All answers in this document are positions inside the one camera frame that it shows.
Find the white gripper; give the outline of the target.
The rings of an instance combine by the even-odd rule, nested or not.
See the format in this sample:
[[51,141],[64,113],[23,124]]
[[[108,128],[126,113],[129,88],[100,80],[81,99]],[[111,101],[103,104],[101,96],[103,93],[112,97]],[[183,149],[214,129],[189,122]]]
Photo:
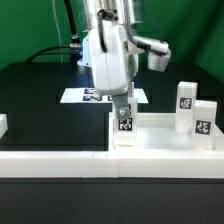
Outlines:
[[104,21],[103,34],[106,53],[101,50],[98,29],[94,28],[88,33],[94,87],[101,96],[114,95],[116,117],[126,120],[130,109],[128,93],[125,92],[137,73],[138,56],[129,54],[123,26]]

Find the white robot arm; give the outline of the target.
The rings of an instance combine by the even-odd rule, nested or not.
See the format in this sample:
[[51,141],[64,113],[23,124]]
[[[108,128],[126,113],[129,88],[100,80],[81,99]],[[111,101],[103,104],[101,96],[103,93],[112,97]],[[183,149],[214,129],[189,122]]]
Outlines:
[[110,95],[116,117],[131,116],[129,90],[138,71],[138,55],[148,46],[133,35],[136,22],[133,0],[80,0],[83,64],[90,67],[100,96]]

